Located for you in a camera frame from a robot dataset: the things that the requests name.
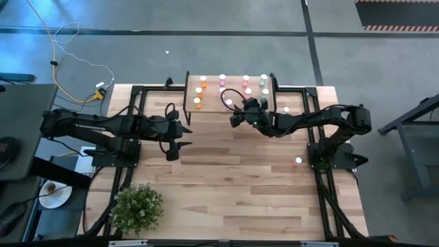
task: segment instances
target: wooden tabletop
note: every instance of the wooden tabletop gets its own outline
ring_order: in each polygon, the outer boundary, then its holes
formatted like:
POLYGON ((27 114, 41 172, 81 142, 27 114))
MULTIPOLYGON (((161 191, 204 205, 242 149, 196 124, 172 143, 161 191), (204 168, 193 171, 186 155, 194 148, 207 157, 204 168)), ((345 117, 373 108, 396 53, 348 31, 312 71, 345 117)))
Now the wooden tabletop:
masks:
MULTIPOLYGON (((131 87, 115 85, 109 116, 128 105, 131 87)), ((318 87, 318 95, 321 108, 337 103, 331 86, 318 87)), ((304 111, 298 93, 277 93, 276 99, 278 110, 287 106, 292 115, 304 111)), ((177 105, 182 117, 183 92, 149 92, 145 114, 163 115, 170 102, 177 105)), ((166 161, 157 143, 142 142, 141 160, 132 182, 150 183, 162 193, 165 216, 156 231, 142 232, 140 237, 323 240, 316 181, 305 147, 307 131, 268 138, 245 123, 231 128, 229 117, 230 113, 192 115, 189 128, 193 134, 181 140, 193 144, 183 147, 177 161, 166 161), (303 162, 294 167, 296 157, 303 162)), ((336 129, 325 126, 327 136, 336 129)), ((87 227, 107 206, 114 173, 114 168, 104 168, 93 181, 86 206, 87 227)), ((367 235, 355 179, 346 171, 335 170, 334 181, 341 208, 367 235)), ((330 209, 329 217, 335 233, 330 209)))
MULTIPOLYGON (((201 75, 190 75, 187 80, 187 98, 186 98, 186 111, 188 113, 229 113, 229 109, 227 109, 224 104, 221 102, 220 98, 220 77, 218 75, 206 75, 207 87, 202 88, 202 99, 200 102, 201 109, 195 109, 195 103, 193 103, 193 99, 197 97, 197 93, 195 91, 196 88, 201 88, 201 75)), ((249 76, 248 86, 243 87, 243 77, 236 75, 227 75, 226 84, 224 88, 226 89, 235 89, 240 92, 242 95, 247 96, 245 90, 250 89, 251 94, 249 96, 258 99, 261 101, 262 98, 262 90, 268 89, 268 110, 274 110, 274 100, 273 100, 273 86, 272 79, 268 76, 265 85, 260 86, 261 77, 260 76, 249 76)), ((242 98, 233 91, 224 92, 224 101, 231 99, 233 104, 236 104, 238 107, 242 108, 242 98)))

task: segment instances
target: concrete floor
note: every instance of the concrete floor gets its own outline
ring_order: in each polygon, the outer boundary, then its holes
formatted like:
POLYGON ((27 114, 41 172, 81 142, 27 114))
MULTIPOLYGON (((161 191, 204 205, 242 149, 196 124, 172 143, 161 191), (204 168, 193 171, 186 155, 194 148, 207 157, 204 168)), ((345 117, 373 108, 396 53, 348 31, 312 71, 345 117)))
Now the concrete floor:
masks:
MULTIPOLYGON (((364 32, 351 0, 308 0, 315 32, 364 32)), ((35 7, 50 27, 73 21, 82 28, 112 30, 304 31, 300 0, 46 0, 35 7)), ((40 27, 24 1, 10 0, 0 12, 1 26, 40 27)), ((370 161, 359 168, 359 190, 371 235, 395 235, 399 241, 439 245, 439 197, 402 202, 399 192, 412 187, 412 168, 396 132, 377 129, 425 97, 438 92, 438 39, 317 38, 324 85, 335 86, 340 103, 365 104, 374 131, 352 140, 370 161)), ((274 72, 280 84, 316 85, 306 38, 219 36, 77 36, 66 50, 105 64, 115 83, 161 83, 171 76, 183 82, 185 71, 204 74, 274 72)), ((1 72, 32 73, 36 83, 52 83, 51 47, 46 35, 0 34, 1 72)), ((62 54, 58 80, 85 98, 95 84, 108 82, 105 69, 62 54)), ((67 108, 78 106, 57 99, 67 108)), ((106 112, 107 102, 103 109, 106 112)), ((99 113, 88 107, 83 113, 99 113)), ((439 113, 433 114, 439 119, 439 113)), ((81 141, 63 139, 73 148, 81 141)), ((37 155, 68 152, 42 141, 37 155)))

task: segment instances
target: green plant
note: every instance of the green plant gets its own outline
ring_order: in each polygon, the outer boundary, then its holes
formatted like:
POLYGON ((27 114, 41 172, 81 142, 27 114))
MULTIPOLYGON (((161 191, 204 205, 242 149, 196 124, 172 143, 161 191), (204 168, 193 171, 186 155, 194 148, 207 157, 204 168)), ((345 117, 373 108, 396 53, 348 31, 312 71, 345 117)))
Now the green plant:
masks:
POLYGON ((115 196, 117 204, 111 209, 111 224, 124 233, 155 230, 163 216, 162 195, 149 184, 128 187, 115 196))

